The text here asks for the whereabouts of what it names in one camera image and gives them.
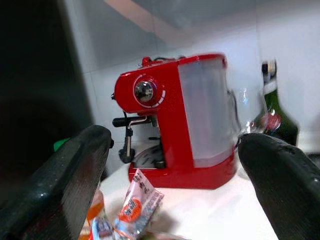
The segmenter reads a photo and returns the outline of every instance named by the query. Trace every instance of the wine bottle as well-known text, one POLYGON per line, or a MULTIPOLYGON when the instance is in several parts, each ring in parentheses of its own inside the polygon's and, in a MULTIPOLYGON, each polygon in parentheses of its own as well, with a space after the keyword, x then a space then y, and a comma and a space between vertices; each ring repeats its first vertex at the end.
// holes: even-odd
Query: wine bottle
POLYGON ((263 62, 261 70, 264 82, 264 99, 268 110, 267 127, 264 133, 295 146, 298 126, 279 104, 276 61, 263 62))

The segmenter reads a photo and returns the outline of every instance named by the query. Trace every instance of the machine base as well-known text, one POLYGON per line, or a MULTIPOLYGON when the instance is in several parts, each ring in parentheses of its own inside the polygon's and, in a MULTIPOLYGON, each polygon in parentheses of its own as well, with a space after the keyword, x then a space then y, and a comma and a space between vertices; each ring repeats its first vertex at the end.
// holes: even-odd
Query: machine base
MULTIPOLYGON (((129 167, 129 180, 132 181, 136 168, 129 167)), ((189 169, 147 169, 140 168, 151 184, 157 188, 216 189, 227 183, 236 173, 234 155, 212 167, 189 169)))

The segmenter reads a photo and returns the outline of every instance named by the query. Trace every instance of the wine glass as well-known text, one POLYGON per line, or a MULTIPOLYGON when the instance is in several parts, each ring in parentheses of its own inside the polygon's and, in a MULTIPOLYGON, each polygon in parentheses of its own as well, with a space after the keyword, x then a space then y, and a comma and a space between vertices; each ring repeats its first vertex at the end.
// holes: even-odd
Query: wine glass
MULTIPOLYGON (((231 92, 235 104, 235 128, 238 129, 235 135, 237 147, 241 135, 264 132, 268 124, 268 110, 262 91, 258 87, 238 88, 231 92)), ((240 161, 238 162, 238 175, 249 179, 240 161)))

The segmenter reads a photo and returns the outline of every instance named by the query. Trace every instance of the kitchen counter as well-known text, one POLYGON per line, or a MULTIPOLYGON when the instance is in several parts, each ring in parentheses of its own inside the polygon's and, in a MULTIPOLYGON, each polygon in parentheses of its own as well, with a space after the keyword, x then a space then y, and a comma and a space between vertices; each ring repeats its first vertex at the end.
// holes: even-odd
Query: kitchen counter
MULTIPOLYGON (((129 187, 129 165, 101 183, 107 217, 113 221, 129 187)), ((249 180, 236 174, 215 190, 157 188, 164 194, 152 230, 192 240, 277 240, 249 180)))

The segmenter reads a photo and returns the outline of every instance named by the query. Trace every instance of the espresso machine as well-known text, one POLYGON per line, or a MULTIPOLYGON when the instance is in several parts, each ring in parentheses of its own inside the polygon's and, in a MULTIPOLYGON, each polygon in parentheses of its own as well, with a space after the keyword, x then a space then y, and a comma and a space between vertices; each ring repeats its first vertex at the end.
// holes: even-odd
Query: espresso machine
POLYGON ((117 79, 112 98, 124 112, 121 160, 132 180, 140 168, 155 187, 216 189, 236 172, 232 120, 223 54, 142 59, 142 67, 117 79), (159 145, 135 156, 133 126, 152 124, 159 145))

